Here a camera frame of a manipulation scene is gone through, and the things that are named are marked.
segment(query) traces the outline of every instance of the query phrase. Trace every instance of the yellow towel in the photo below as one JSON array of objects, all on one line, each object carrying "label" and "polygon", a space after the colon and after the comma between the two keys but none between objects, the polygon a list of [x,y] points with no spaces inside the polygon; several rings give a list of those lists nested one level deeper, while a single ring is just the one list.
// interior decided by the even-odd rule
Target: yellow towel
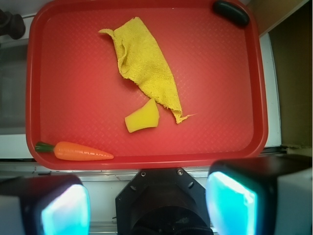
[{"label": "yellow towel", "polygon": [[173,74],[152,34],[135,17],[116,30],[101,29],[114,42],[120,74],[136,83],[149,98],[172,110],[176,123],[189,116],[182,116],[182,109]]}]

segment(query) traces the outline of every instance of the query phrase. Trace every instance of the toy carrot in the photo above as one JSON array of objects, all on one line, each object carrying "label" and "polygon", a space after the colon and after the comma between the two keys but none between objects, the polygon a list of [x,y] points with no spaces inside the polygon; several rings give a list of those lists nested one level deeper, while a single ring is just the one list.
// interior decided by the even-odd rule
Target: toy carrot
[{"label": "toy carrot", "polygon": [[113,159],[114,156],[104,151],[70,142],[58,142],[55,146],[38,142],[36,152],[54,152],[59,159],[69,161],[95,161]]}]

